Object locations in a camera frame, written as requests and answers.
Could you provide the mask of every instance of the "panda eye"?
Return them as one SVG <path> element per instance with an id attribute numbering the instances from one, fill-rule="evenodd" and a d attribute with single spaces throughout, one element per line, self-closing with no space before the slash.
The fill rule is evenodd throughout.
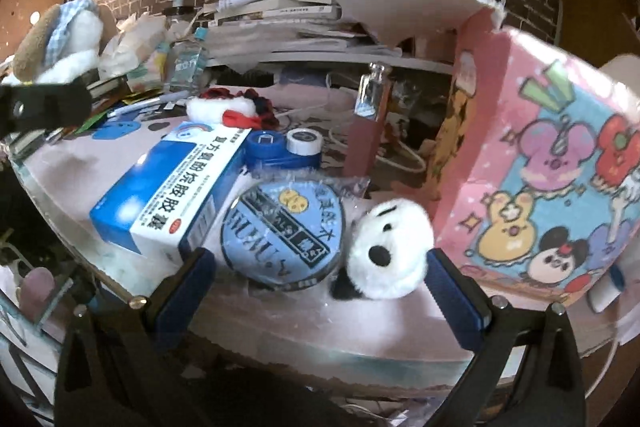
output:
<path id="1" fill-rule="evenodd" d="M 398 209 L 398 206 L 397 206 L 397 205 L 392 206 L 391 208 L 388 208 L 388 209 L 383 210 L 382 212 L 380 212 L 380 213 L 378 214 L 378 217 L 380 217 L 380 216 L 384 216 L 385 214 L 388 214 L 389 212 L 393 212 L 394 210 L 397 210 L 397 209 Z"/>

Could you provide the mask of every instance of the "blue gripper pad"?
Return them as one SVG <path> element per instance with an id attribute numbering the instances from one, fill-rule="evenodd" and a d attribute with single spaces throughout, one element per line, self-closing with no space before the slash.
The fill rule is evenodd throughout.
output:
<path id="1" fill-rule="evenodd" d="M 153 343 L 160 353 L 175 349 L 186 333 L 193 315 L 213 282 L 216 259 L 210 251 L 204 250 L 193 266 L 185 268 L 188 270 L 180 270 L 179 284 L 172 287 L 164 306 L 155 317 Z"/>
<path id="2" fill-rule="evenodd" d="M 462 349 L 478 352 L 484 342 L 484 330 L 491 322 L 491 310 L 482 290 L 468 280 L 440 248 L 427 253 L 429 288 L 445 320 Z"/>

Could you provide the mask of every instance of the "pink cartoon character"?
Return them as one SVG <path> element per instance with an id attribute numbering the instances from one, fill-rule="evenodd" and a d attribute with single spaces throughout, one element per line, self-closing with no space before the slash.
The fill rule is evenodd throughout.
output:
<path id="1" fill-rule="evenodd" d="M 553 192 L 571 185 L 582 172 L 581 164 L 596 147 L 594 132 L 583 123 L 571 124 L 563 116 L 553 120 L 536 120 L 520 133 L 518 148 L 527 158 L 520 172 L 530 187 Z"/>

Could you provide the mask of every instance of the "blue gingham fabric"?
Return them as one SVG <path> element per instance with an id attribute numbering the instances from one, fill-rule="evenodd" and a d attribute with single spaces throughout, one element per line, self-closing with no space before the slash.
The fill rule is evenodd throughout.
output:
<path id="1" fill-rule="evenodd" d="M 68 26 L 78 13 L 82 10 L 90 10 L 98 15 L 98 5 L 94 0 L 75 0 L 64 3 L 60 7 L 60 15 L 56 22 L 49 42 L 47 43 L 47 49 L 44 54 L 44 67 L 49 69 L 60 58 L 62 49 L 65 47 L 66 41 L 69 38 Z"/>

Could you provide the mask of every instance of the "stack of papers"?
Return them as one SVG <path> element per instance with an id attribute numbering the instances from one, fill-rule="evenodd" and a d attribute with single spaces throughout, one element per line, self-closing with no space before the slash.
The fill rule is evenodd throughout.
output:
<path id="1" fill-rule="evenodd" d="M 206 0 L 203 12 L 209 58 L 229 64 L 274 52 L 401 54 L 345 19 L 335 0 Z"/>

